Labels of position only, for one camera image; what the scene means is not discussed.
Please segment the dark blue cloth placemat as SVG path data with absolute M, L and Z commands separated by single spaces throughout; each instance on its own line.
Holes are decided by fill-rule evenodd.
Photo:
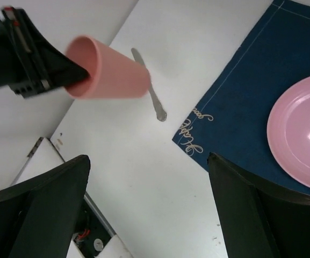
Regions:
M 207 169 L 210 153 L 310 195 L 271 154 L 266 125 L 275 101 L 310 76 L 310 6 L 273 1 L 173 137 Z

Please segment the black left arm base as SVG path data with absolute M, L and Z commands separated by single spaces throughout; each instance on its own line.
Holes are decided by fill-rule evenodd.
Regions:
M 97 257 L 111 238 L 84 200 L 72 237 L 76 247 L 84 257 Z

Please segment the pink plastic cup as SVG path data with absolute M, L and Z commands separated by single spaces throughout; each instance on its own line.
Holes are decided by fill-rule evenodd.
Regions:
M 65 55 L 89 74 L 65 87 L 74 99 L 139 98 L 150 88 L 150 74 L 144 66 L 90 36 L 75 38 Z

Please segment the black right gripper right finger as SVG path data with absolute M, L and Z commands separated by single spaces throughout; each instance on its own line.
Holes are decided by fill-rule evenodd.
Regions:
M 228 257 L 310 257 L 310 195 L 216 153 L 207 163 Z

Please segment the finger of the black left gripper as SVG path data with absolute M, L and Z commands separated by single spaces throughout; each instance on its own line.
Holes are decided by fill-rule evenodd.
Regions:
M 86 69 L 53 47 L 28 20 L 28 31 L 35 54 L 35 66 L 46 89 L 68 87 L 89 77 Z

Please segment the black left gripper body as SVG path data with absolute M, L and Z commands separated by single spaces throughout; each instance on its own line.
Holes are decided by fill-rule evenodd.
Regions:
M 0 19 L 0 88 L 23 98 L 50 90 L 45 63 L 37 50 L 40 34 L 24 9 L 5 6 Z

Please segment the pink plastic plate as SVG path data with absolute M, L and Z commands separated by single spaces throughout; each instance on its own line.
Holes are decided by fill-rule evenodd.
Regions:
M 268 117 L 267 140 L 281 168 L 310 188 L 310 77 L 288 88 Z

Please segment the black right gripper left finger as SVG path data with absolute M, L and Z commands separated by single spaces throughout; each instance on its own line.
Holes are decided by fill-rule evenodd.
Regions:
M 89 172 L 79 155 L 0 190 L 0 257 L 66 257 Z

